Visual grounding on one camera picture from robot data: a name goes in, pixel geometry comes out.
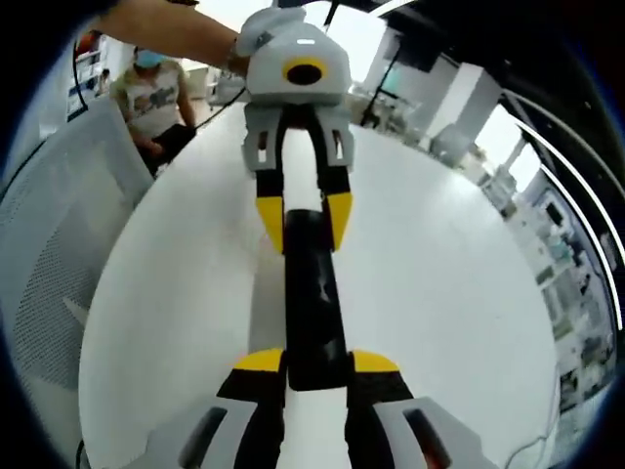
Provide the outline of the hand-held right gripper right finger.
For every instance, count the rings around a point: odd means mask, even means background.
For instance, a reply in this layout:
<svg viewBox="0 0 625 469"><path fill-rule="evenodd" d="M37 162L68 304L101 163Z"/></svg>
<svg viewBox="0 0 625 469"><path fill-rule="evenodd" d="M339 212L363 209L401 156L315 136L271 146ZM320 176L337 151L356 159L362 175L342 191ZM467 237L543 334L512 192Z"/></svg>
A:
<svg viewBox="0 0 625 469"><path fill-rule="evenodd" d="M345 441L353 468L494 468L480 436L428 397L416 398L396 363L351 353Z"/></svg>

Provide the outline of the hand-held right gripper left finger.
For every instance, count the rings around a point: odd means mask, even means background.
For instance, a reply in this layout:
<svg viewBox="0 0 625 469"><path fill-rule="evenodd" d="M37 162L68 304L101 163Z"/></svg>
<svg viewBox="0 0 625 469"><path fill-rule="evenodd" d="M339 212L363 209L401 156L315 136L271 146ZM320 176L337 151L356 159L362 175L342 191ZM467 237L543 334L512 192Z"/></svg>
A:
<svg viewBox="0 0 625 469"><path fill-rule="evenodd" d="M141 468L274 468L284 440L286 364L266 349L241 359L217 394L150 432Z"/></svg>

